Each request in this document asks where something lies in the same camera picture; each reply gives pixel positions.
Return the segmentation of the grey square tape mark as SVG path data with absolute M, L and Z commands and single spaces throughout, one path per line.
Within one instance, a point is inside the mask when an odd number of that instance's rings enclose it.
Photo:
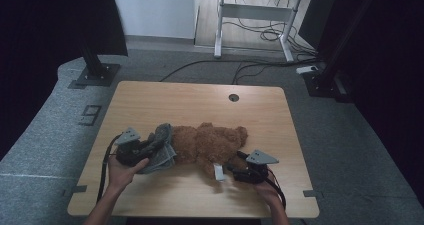
M 100 105 L 87 105 L 78 119 L 78 124 L 82 126 L 93 126 L 100 114 Z

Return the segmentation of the tall black metal stand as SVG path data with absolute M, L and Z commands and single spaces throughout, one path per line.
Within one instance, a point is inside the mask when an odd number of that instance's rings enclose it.
M 350 103 L 349 76 L 343 71 L 348 56 L 354 54 L 355 32 L 373 0 L 333 0 L 318 44 L 318 60 L 325 67 L 302 75 L 310 96 L 334 98 Z

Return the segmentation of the black stand with base plate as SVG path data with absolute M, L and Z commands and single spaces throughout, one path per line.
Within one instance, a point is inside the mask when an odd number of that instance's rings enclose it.
M 86 42 L 80 44 L 80 51 L 86 66 L 80 76 L 71 83 L 71 86 L 77 89 L 84 89 L 87 86 L 109 87 L 117 75 L 120 65 L 102 63 Z

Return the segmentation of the person's right hand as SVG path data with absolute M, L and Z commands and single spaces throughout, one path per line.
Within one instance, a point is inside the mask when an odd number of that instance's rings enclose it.
M 278 192 L 269 183 L 255 184 L 253 188 L 270 207 L 282 207 Z

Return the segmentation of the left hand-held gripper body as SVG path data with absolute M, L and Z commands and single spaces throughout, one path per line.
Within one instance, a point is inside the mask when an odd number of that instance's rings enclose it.
M 116 158 L 121 164 L 133 167 L 142 159 L 149 157 L 148 144 L 148 140 L 141 141 L 139 133 L 128 127 L 115 141 Z

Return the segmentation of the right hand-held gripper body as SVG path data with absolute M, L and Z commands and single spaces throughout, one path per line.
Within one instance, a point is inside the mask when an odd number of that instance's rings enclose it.
M 244 159 L 247 163 L 245 169 L 234 172 L 233 177 L 236 181 L 259 184 L 268 178 L 268 165 L 277 164 L 279 160 L 263 151 L 254 150 Z

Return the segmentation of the grey doll garment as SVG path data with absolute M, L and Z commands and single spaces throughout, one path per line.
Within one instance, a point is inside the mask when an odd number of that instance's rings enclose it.
M 155 153 L 149 155 L 149 163 L 138 173 L 149 174 L 159 170 L 171 168 L 174 164 L 176 152 L 172 147 L 172 126 L 168 123 L 159 125 L 154 134 L 155 141 L 164 143 L 164 146 Z

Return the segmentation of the brown teddy bear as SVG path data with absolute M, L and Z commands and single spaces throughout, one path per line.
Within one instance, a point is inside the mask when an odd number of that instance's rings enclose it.
M 197 128 L 175 126 L 172 129 L 175 163 L 196 164 L 210 179 L 215 178 L 215 164 L 230 164 L 237 169 L 244 169 L 247 162 L 237 152 L 246 145 L 247 138 L 247 129 L 242 126 L 226 128 L 212 123 L 202 123 Z

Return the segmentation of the dark curtain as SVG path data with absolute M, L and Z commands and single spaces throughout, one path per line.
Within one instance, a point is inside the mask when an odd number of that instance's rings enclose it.
M 424 206 L 424 0 L 334 0 L 319 51 Z
M 127 54 L 115 0 L 0 0 L 0 160 L 84 47 Z

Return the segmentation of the person's left hand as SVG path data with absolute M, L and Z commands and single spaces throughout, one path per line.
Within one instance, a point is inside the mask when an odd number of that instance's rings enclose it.
M 122 165 L 115 155 L 110 156 L 108 160 L 109 182 L 107 189 L 114 192 L 122 192 L 132 182 L 134 175 L 148 163 L 149 159 L 145 158 L 131 167 Z

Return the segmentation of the white metal desk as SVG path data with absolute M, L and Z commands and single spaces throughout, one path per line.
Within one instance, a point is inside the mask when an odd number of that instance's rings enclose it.
M 279 38 L 285 59 L 293 62 L 294 58 L 290 50 L 288 37 L 296 18 L 301 0 L 295 0 L 292 7 L 270 7 L 257 5 L 242 5 L 226 3 L 225 0 L 218 0 L 218 21 L 215 34 L 214 57 L 220 58 L 222 55 L 222 25 L 224 18 L 240 18 L 250 20 L 278 21 L 286 24 L 283 34 Z

